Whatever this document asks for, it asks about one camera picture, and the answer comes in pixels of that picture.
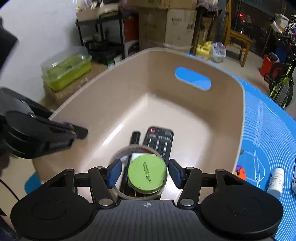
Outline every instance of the metal shelf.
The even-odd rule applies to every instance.
[[[81,45],[84,46],[84,42],[82,39],[82,35],[81,35],[81,29],[80,26],[86,26],[86,25],[95,25],[96,28],[96,32],[99,32],[98,29],[98,25],[100,26],[100,33],[101,33],[101,40],[104,41],[104,33],[103,33],[103,25],[102,23],[107,22],[107,21],[111,21],[111,20],[119,20],[119,31],[120,31],[120,44],[118,46],[114,46],[112,47],[110,50],[106,51],[106,52],[94,52],[94,51],[89,51],[91,52],[93,55],[102,55],[102,54],[108,54],[111,52],[115,52],[118,50],[121,50],[121,55],[122,55],[122,59],[125,58],[124,56],[124,44],[123,44],[123,32],[122,32],[122,15],[121,12],[110,12],[110,13],[106,13],[102,16],[100,16],[98,19],[95,20],[88,20],[88,21],[78,21],[76,19],[76,26],[78,28],[78,32],[79,32],[79,38],[80,38],[80,42]]]

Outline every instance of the black shelf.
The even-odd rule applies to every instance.
[[[109,50],[107,51],[92,51],[89,50],[89,54],[92,55],[94,57],[94,59],[104,59],[104,55],[108,56],[112,53],[115,53],[117,51],[121,51],[121,55],[122,55],[122,59],[125,58],[124,56],[124,44],[123,44],[123,33],[122,33],[122,15],[121,12],[110,12],[110,13],[106,13],[101,15],[98,19],[95,20],[88,20],[88,21],[78,21],[76,19],[76,26],[78,28],[78,32],[79,32],[79,38],[80,38],[80,42],[82,46],[85,46],[84,42],[83,42],[83,38],[81,35],[81,29],[80,26],[86,26],[86,25],[95,25],[96,28],[96,32],[99,32],[98,29],[98,25],[100,26],[100,33],[101,33],[101,40],[102,42],[104,41],[104,33],[103,33],[103,26],[102,23],[107,22],[107,21],[111,21],[111,20],[119,20],[119,28],[120,28],[120,44],[117,44],[114,47],[111,47]]]

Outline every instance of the cardboard box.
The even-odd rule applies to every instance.
[[[193,9],[139,9],[140,50],[167,47],[188,53],[195,19]]]
[[[81,21],[89,21],[89,20],[95,20],[98,19],[103,14],[118,14],[118,3],[112,3],[112,4],[106,4],[102,7],[97,7],[94,9],[87,8],[83,9],[82,11],[79,11],[76,13],[77,20],[79,22]]]
[[[128,0],[128,5],[160,9],[195,9],[197,5],[197,0]]]
[[[73,81],[71,84],[61,89],[60,91],[53,91],[47,84],[44,84],[45,92],[56,102],[58,106],[64,103],[72,94],[84,86],[87,82],[95,78],[97,75],[107,69],[106,65],[91,63],[91,70],[85,73],[80,78]]]

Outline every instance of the blue cloth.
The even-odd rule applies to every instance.
[[[40,182],[39,176],[35,172],[35,173],[33,173],[32,176],[30,176],[28,181],[26,181],[25,186],[24,186],[25,192],[26,192],[26,194],[29,194],[40,186],[41,186],[41,182]]]
[[[275,168],[285,170],[285,184],[279,198],[284,216],[275,239],[296,241],[296,195],[291,189],[296,156],[296,121],[246,81],[212,62],[200,61],[222,70],[241,83],[245,93],[241,148],[244,153],[239,156],[237,164],[245,168],[247,181],[262,190],[266,190]]]

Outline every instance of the red cylinder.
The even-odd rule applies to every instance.
[[[260,69],[260,74],[262,75],[262,77],[264,77],[265,74],[269,73],[270,68],[272,67],[273,64],[274,63],[268,58],[268,56],[264,55],[263,64]]]

